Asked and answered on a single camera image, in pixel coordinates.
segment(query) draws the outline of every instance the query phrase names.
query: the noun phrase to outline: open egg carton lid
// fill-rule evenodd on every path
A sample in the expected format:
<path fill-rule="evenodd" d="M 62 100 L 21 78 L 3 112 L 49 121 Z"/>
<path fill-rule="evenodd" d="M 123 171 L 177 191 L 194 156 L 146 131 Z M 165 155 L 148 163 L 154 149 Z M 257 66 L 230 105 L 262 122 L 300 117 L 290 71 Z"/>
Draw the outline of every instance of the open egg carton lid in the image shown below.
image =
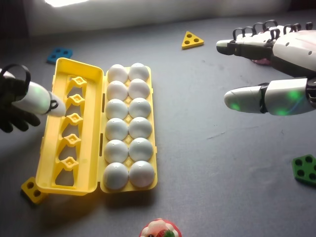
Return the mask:
<path fill-rule="evenodd" d="M 152 132 L 147 138 L 152 147 L 153 155 L 148 163 L 154 169 L 154 178 L 151 184 L 145 187 L 136 187 L 130 180 L 120 189 L 109 189 L 103 183 L 103 173 L 110 164 L 104 157 L 104 148 L 110 139 L 106 136 L 106 115 L 108 73 L 104 76 L 102 69 L 74 61 L 60 58 L 57 60 L 55 75 L 53 77 L 52 92 L 63 99 L 66 109 L 70 106 L 78 106 L 81 114 L 73 113 L 65 117 L 47 117 L 45 134 L 42 139 L 39 165 L 36 175 L 36 184 L 41 192 L 65 194 L 65 195 L 85 195 L 96 190 L 98 182 L 102 191 L 106 193 L 117 193 L 137 190 L 149 190 L 156 186 L 157 163 L 155 146 L 155 129 L 153 114 L 153 89 L 151 81 L 151 70 L 146 67 L 149 77 L 146 81 L 150 89 L 150 94 L 146 98 L 151 107 L 151 113 L 147 120 L 152 126 Z M 124 85 L 128 87 L 131 81 L 128 79 Z M 74 94 L 67 96 L 72 88 L 82 89 L 82 96 Z M 132 98 L 129 96 L 123 102 L 129 106 Z M 132 117 L 127 115 L 124 118 L 126 124 L 130 124 Z M 77 126 L 79 135 L 69 134 L 62 136 L 67 126 Z M 127 135 L 122 141 L 129 147 L 133 138 Z M 59 156 L 63 149 L 75 147 L 76 156 L 67 157 L 60 160 Z M 122 164 L 129 171 L 135 162 L 128 157 Z M 71 172 L 73 175 L 73 185 L 56 184 L 57 176 L 62 172 Z"/>

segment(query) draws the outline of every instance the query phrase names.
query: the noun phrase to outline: toy egg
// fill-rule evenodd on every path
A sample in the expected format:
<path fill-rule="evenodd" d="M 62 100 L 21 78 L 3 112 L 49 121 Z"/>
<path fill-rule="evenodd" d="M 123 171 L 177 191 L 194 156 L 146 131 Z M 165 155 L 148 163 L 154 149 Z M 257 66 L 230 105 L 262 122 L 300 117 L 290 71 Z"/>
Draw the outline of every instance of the toy egg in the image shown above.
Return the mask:
<path fill-rule="evenodd" d="M 139 237 L 182 237 L 179 228 L 171 221 L 155 219 L 146 225 Z"/>
<path fill-rule="evenodd" d="M 154 178 L 154 168 L 146 161 L 135 162 L 129 170 L 129 180 L 138 188 L 149 186 L 154 181 Z"/>
<path fill-rule="evenodd" d="M 154 149 L 150 141 L 139 137 L 130 143 L 128 153 L 133 161 L 148 161 L 152 157 Z"/>
<path fill-rule="evenodd" d="M 128 73 L 125 67 L 120 64 L 111 66 L 108 71 L 108 82 L 113 82 L 115 80 L 118 80 L 122 83 L 125 83 L 128 80 Z"/>
<path fill-rule="evenodd" d="M 104 185 L 112 190 L 118 190 L 123 188 L 128 181 L 128 170 L 121 163 L 109 164 L 103 173 Z"/>
<path fill-rule="evenodd" d="M 128 108 L 128 112 L 133 118 L 147 118 L 151 111 L 149 102 L 144 98 L 133 99 Z"/>
<path fill-rule="evenodd" d="M 152 125 L 147 119 L 136 117 L 130 122 L 128 132 L 134 139 L 138 137 L 148 138 L 152 133 Z"/>
<path fill-rule="evenodd" d="M 109 140 L 123 140 L 128 135 L 127 124 L 120 118 L 112 118 L 106 124 L 105 134 Z"/>
<path fill-rule="evenodd" d="M 131 81 L 134 79 L 147 81 L 149 78 L 149 72 L 145 65 L 141 63 L 134 63 L 129 69 L 128 77 Z"/>
<path fill-rule="evenodd" d="M 106 110 L 106 115 L 108 119 L 113 119 L 113 118 L 124 119 L 128 115 L 127 105 L 119 99 L 110 100 L 107 103 L 105 110 Z"/>
<path fill-rule="evenodd" d="M 108 163 L 123 163 L 128 157 L 127 145 L 120 140 L 112 140 L 108 142 L 104 149 L 104 159 Z"/>
<path fill-rule="evenodd" d="M 127 88 L 122 82 L 115 80 L 108 85 L 108 88 L 107 88 L 108 100 L 119 99 L 123 101 L 127 98 L 127 96 L 128 96 Z"/>
<path fill-rule="evenodd" d="M 146 99 L 150 94 L 149 86 L 141 79 L 134 79 L 128 87 L 128 95 L 132 99 L 144 98 Z"/>

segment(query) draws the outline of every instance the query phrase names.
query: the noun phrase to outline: blue square block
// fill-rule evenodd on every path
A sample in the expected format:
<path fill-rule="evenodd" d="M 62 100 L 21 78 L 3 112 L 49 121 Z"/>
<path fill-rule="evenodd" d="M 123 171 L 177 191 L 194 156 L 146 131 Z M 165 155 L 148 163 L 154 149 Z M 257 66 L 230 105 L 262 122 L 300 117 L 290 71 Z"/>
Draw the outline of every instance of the blue square block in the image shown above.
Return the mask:
<path fill-rule="evenodd" d="M 56 64 L 59 58 L 70 58 L 73 55 L 73 51 L 67 48 L 55 48 L 52 53 L 48 56 L 47 62 L 51 64 Z"/>

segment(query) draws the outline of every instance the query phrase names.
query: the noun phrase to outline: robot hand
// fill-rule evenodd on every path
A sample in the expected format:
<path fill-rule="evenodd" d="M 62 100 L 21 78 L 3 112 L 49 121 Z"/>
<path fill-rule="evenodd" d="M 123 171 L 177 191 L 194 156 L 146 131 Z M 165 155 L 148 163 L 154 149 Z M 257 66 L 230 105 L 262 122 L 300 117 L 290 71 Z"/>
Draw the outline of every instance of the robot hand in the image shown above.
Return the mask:
<path fill-rule="evenodd" d="M 267 22 L 260 23 L 263 25 L 263 33 L 253 34 L 251 37 L 245 35 L 245 28 L 241 29 L 241 37 L 236 37 L 234 30 L 234 39 L 217 42 L 217 50 L 227 55 L 234 54 L 253 60 L 267 58 L 275 69 L 293 77 L 303 78 L 274 80 L 257 86 L 237 88 L 225 94 L 225 104 L 237 111 L 269 112 L 281 116 L 314 110 L 316 31 L 311 30 L 313 24 L 309 22 L 306 24 L 306 30 L 301 30 L 300 24 L 283 27 L 278 26 L 274 20 L 270 21 L 276 26 L 268 29 Z"/>
<path fill-rule="evenodd" d="M 25 81 L 16 79 L 8 72 L 12 67 L 22 67 Z M 31 74 L 23 65 L 11 64 L 0 69 L 0 129 L 12 132 L 13 126 L 21 131 L 28 130 L 28 123 L 38 126 L 40 120 L 34 114 L 64 116 L 65 104 L 44 87 L 31 82 Z"/>

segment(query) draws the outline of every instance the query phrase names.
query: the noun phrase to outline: table surface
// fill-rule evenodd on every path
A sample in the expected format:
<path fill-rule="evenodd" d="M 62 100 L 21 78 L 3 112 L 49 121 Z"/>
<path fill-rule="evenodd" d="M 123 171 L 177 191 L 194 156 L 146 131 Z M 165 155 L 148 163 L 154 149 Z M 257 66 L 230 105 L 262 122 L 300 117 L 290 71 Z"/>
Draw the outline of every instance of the table surface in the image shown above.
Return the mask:
<path fill-rule="evenodd" d="M 174 221 L 184 237 L 315 235 L 313 188 L 297 183 L 291 161 L 315 153 L 315 112 L 292 117 L 238 113 L 223 101 L 230 89 L 289 79 L 270 67 L 221 55 L 218 40 L 236 27 L 276 19 L 316 22 L 315 11 L 208 19 L 2 43 L 0 65 L 25 64 L 51 89 L 54 47 L 101 67 L 141 62 L 152 69 L 158 185 L 149 192 L 50 195 L 32 208 L 20 186 L 35 176 L 45 117 L 28 132 L 0 133 L 0 236 L 136 237 L 155 219 Z M 185 31 L 202 47 L 181 50 Z"/>

